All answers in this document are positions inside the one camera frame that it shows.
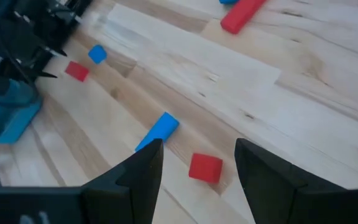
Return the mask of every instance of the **wooden table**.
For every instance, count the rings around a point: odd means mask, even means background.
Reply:
[[[81,185],[134,153],[168,111],[155,223],[254,223],[236,138],[348,189],[358,188],[358,0],[271,0],[236,36],[218,0],[95,0],[67,44],[84,83],[55,58],[44,107],[0,146],[3,185]],[[94,65],[95,44],[108,59]],[[188,178],[194,152],[224,160],[220,184]]]

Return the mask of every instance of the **wood grain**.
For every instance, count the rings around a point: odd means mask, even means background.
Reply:
[[[154,223],[255,223],[234,143],[247,138],[331,182],[358,189],[358,1],[270,0],[239,35],[207,0],[95,0],[68,58],[37,82],[44,106],[0,145],[6,186],[75,186],[131,154],[159,116],[165,144]],[[101,44],[108,58],[87,56]],[[70,60],[90,70],[80,83]],[[224,161],[218,185],[188,178],[194,152]]]

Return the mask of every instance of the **red block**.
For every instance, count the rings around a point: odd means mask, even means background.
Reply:
[[[76,78],[80,82],[84,82],[85,78],[88,76],[90,71],[84,66],[76,63],[70,62],[66,68],[66,73]]]
[[[223,161],[213,156],[194,153],[191,158],[189,177],[205,182],[219,183]]]
[[[232,34],[238,34],[265,1],[240,0],[221,21],[222,28]]]

